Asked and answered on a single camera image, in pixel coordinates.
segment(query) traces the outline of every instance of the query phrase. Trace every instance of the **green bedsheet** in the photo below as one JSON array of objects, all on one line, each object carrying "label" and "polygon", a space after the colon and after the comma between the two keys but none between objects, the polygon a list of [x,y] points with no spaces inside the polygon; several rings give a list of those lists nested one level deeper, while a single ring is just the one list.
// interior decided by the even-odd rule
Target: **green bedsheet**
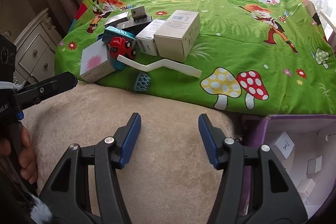
[{"label": "green bedsheet", "polygon": [[[112,12],[102,11],[103,2],[109,3]],[[202,70],[201,78],[160,68],[148,73],[151,82],[143,93],[256,115],[336,114],[335,57],[307,3],[84,0],[71,31],[57,46],[55,72],[70,71],[79,77],[82,50],[104,31],[104,17],[140,5],[153,19],[167,19],[175,10],[198,11],[200,34],[185,64]],[[138,49],[135,61],[150,64],[160,59]],[[97,84],[133,90],[138,73],[126,66]]]}]

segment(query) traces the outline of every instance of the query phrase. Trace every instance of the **human hand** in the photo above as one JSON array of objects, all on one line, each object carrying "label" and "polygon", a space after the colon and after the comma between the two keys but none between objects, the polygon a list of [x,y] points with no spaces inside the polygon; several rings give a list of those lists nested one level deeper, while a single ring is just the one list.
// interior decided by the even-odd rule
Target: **human hand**
[{"label": "human hand", "polygon": [[[20,166],[22,167],[20,173],[23,179],[29,181],[33,184],[37,181],[37,165],[36,165],[36,155],[30,145],[30,134],[28,130],[23,127],[21,131],[21,142],[23,149],[18,156]],[[8,156],[11,153],[11,145],[7,139],[0,140],[0,155]]]}]

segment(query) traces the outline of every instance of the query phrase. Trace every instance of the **purple box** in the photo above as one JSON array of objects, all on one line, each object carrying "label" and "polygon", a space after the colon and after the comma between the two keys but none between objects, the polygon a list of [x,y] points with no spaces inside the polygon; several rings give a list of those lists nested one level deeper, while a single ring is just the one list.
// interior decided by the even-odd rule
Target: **purple box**
[{"label": "purple box", "polygon": [[[336,185],[336,115],[269,115],[262,119],[245,116],[244,120],[249,132],[244,135],[243,145],[258,148],[283,131],[294,142],[293,164],[287,173],[296,188],[303,179],[315,182],[308,198],[302,198],[310,218]],[[319,156],[322,156],[321,170],[307,175],[308,161]],[[250,179],[250,167],[246,166],[241,212],[247,209]]]}]

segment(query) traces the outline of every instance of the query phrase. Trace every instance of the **toy car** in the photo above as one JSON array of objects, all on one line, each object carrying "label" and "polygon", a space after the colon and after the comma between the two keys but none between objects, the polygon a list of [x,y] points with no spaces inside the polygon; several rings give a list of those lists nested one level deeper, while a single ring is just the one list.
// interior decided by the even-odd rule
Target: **toy car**
[{"label": "toy car", "polygon": [[125,38],[113,37],[110,42],[110,56],[117,59],[118,55],[133,60],[137,51],[131,48],[131,42]]}]

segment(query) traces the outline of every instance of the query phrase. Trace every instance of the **brown blanket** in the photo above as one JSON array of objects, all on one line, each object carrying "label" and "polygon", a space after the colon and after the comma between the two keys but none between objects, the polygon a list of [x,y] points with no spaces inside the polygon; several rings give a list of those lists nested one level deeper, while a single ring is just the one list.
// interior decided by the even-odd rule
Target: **brown blanket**
[{"label": "brown blanket", "polygon": [[[25,110],[22,122],[36,149],[39,190],[71,143],[93,145],[112,136],[132,112],[141,115],[142,127],[130,163],[117,175],[133,224],[206,223],[222,172],[208,161],[197,119],[207,113],[232,137],[231,120],[216,110],[116,88],[79,82]],[[93,176],[91,203],[99,214]]]}]

